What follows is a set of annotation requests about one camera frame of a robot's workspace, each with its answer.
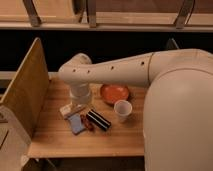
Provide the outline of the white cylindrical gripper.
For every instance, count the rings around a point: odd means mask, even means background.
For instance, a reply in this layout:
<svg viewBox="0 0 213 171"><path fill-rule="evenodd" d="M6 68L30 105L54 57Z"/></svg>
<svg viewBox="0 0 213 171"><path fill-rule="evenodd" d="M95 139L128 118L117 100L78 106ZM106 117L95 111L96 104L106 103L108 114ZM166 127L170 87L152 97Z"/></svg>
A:
<svg viewBox="0 0 213 171"><path fill-rule="evenodd" d="M70 97L74 104L89 104L92 99L92 92L88 83L70 86Z"/></svg>

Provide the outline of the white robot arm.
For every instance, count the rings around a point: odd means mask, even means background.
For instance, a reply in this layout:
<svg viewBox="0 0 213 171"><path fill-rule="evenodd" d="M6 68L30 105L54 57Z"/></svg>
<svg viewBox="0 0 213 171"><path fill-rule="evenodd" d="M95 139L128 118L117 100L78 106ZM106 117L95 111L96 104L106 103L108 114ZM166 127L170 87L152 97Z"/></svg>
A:
<svg viewBox="0 0 213 171"><path fill-rule="evenodd" d="M148 89L143 109L145 171L213 171L213 54L200 49L151 52L93 64L77 54L59 78L73 98L83 83Z"/></svg>

